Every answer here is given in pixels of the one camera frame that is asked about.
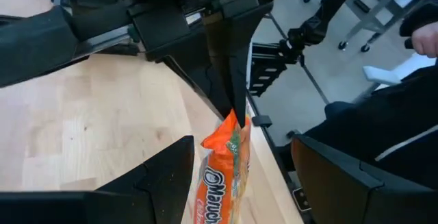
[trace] wooden tabletop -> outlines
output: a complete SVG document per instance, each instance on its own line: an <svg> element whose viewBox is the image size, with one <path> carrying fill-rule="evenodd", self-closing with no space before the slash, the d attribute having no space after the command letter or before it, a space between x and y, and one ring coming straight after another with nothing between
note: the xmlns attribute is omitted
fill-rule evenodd
<svg viewBox="0 0 438 224"><path fill-rule="evenodd" d="M4 1L0 14L31 16L30 9L35 14L51 7L48 0ZM198 168L205 156L199 143L219 120L164 64L93 55L0 89L0 113L2 191L94 190L180 137L194 135L194 174L182 221L193 223ZM240 223L302 223L258 127L251 132L251 153Z"/></svg>

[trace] floor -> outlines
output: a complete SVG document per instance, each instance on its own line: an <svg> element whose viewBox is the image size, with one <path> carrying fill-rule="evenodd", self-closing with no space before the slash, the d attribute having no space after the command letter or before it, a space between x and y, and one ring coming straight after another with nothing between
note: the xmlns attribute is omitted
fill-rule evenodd
<svg viewBox="0 0 438 224"><path fill-rule="evenodd" d="M377 3L377 0L362 1L370 7ZM299 27L313 15L319 8L319 2L274 0L272 15L281 29L287 32L289 28ZM381 22L388 21L390 17L387 10L378 14ZM371 85L363 76L362 66L372 65L389 70L412 55L412 51L404 48L403 39L398 36L398 25L379 38L367 53L361 53L360 47L372 35L368 31L359 32L350 40L347 49L340 51L338 43L358 22L359 19L344 5L331 21L325 40L305 50L307 68L329 102L352 101ZM261 22L253 38L255 42L278 42L280 39L280 33L269 19ZM285 135L289 130L305 132L325 119L325 102L298 65L289 65L273 85L255 100L260 112L269 115L272 120L269 131L277 145L288 142Z"/></svg>

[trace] black bracket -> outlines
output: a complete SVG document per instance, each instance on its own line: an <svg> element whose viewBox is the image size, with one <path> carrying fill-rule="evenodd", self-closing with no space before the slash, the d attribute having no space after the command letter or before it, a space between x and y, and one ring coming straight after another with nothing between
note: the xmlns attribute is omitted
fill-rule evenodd
<svg viewBox="0 0 438 224"><path fill-rule="evenodd" d="M249 91L260 97L266 89L287 69L286 64L305 65L304 55L294 55L287 46L287 41L280 43L253 43L251 78Z"/></svg>
<svg viewBox="0 0 438 224"><path fill-rule="evenodd" d="M266 127L272 125L271 118L268 115L257 115L252 118L253 124L256 127Z"/></svg>

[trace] metal rod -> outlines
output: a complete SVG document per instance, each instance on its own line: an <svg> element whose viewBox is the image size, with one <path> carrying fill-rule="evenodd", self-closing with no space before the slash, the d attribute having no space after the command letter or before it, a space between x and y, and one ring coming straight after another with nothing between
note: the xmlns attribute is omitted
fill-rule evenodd
<svg viewBox="0 0 438 224"><path fill-rule="evenodd" d="M94 38L90 38L81 44L77 45L74 60L78 60L82 57L99 52L108 47L117 45L125 40L130 39L128 34L128 26L123 26L118 29L114 29L110 32L106 32Z"/></svg>

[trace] orange snack bag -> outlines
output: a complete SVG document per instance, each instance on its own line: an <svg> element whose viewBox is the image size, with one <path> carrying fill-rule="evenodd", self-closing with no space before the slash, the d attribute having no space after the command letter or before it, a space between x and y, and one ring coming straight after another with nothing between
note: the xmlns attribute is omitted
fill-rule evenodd
<svg viewBox="0 0 438 224"><path fill-rule="evenodd" d="M204 139L213 151L203 160L194 204L194 224L236 224L249 171L250 119L240 125L231 111L222 125Z"/></svg>

